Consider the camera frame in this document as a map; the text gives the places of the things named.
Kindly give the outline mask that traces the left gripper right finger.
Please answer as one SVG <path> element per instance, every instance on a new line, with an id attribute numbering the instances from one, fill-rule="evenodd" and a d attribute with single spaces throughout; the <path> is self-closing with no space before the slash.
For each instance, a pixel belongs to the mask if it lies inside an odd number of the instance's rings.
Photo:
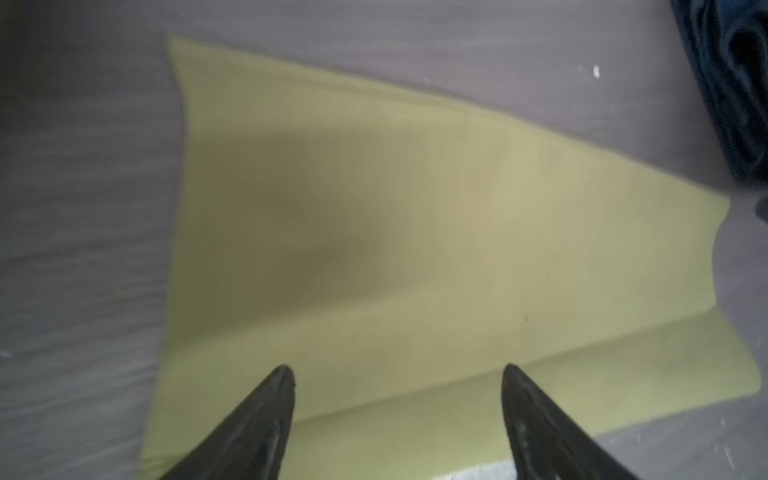
<path id="1" fill-rule="evenodd" d="M 501 404 L 519 479 L 637 479 L 514 364 L 503 372 Z"/>

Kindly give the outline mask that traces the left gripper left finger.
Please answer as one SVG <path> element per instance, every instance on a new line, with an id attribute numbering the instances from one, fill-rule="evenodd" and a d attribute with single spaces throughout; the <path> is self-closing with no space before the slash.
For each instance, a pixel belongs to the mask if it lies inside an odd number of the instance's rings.
<path id="1" fill-rule="evenodd" d="M 276 479 L 292 426 L 296 382 L 274 369 L 165 479 Z"/>

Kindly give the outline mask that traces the olive green skirt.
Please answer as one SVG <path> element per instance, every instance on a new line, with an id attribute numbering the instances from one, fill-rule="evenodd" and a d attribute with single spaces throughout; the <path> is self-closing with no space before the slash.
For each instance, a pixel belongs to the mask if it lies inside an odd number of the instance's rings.
<path id="1" fill-rule="evenodd" d="M 285 479 L 509 454 L 519 365 L 601 433 L 756 393 L 716 304 L 711 189 L 452 99 L 173 38 L 186 160 L 157 479 L 280 364 Z"/>

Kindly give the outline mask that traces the blue denim skirt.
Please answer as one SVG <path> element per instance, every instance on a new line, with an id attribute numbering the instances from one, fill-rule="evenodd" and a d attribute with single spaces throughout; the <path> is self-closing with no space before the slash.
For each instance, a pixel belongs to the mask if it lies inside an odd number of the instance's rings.
<path id="1" fill-rule="evenodd" d="M 767 184 L 767 3 L 670 6 L 734 180 Z"/>

